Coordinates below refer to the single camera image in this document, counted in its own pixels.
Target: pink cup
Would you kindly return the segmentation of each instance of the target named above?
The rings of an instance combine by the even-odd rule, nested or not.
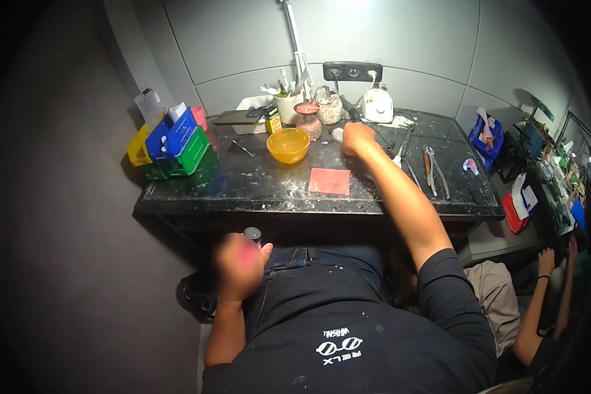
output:
[[[208,123],[206,122],[206,115],[204,114],[204,110],[201,106],[194,106],[190,108],[190,112],[193,114],[193,118],[195,118],[195,122],[198,125],[202,126],[204,131],[208,130]]]

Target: white power cord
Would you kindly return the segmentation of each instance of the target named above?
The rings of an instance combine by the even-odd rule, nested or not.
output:
[[[365,92],[369,91],[370,89],[372,89],[374,87],[374,82],[376,81],[376,76],[377,76],[376,71],[370,70],[370,71],[368,71],[368,75],[372,78],[372,83],[370,84],[370,87],[368,89],[364,90],[363,93],[361,93],[361,96],[359,96],[359,98],[357,99],[357,104],[359,104],[359,102],[361,101],[361,99],[365,95]]]

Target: blue jeans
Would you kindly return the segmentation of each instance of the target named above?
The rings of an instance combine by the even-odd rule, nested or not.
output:
[[[315,255],[317,264],[343,267],[357,272],[375,289],[381,288],[384,263],[377,247],[371,245],[315,247]],[[264,276],[270,279],[277,271],[311,267],[315,264],[315,261],[311,262],[306,247],[275,247],[265,265]]]

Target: yellow bowl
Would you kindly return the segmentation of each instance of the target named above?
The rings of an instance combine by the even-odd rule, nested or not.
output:
[[[304,157],[310,143],[311,139],[305,131],[288,128],[269,136],[267,149],[279,162],[292,164]]]

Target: electrical outlet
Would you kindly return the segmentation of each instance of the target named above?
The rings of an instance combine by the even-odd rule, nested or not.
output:
[[[383,78],[383,66],[378,63],[368,62],[324,62],[322,65],[325,81],[334,81],[333,72],[339,73],[338,81],[372,82],[368,71],[376,71],[376,82]]]

